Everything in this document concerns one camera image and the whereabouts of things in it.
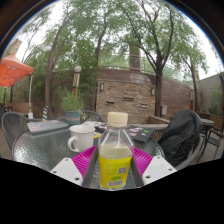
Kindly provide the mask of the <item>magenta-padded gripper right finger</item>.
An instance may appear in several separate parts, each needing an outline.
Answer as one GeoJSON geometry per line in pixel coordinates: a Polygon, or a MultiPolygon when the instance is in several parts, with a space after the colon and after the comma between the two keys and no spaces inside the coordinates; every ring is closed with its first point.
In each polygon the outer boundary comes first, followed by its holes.
{"type": "Polygon", "coordinates": [[[131,168],[137,187],[143,187],[176,172],[163,157],[151,156],[138,148],[134,149],[131,168]]]}

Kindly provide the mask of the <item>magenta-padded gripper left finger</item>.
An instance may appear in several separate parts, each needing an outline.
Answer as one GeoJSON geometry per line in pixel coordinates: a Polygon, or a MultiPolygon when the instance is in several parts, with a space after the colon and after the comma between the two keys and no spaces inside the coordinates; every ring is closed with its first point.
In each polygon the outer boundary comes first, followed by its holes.
{"type": "Polygon", "coordinates": [[[73,158],[63,158],[51,173],[76,185],[89,188],[97,158],[97,146],[94,145],[73,158]]]}

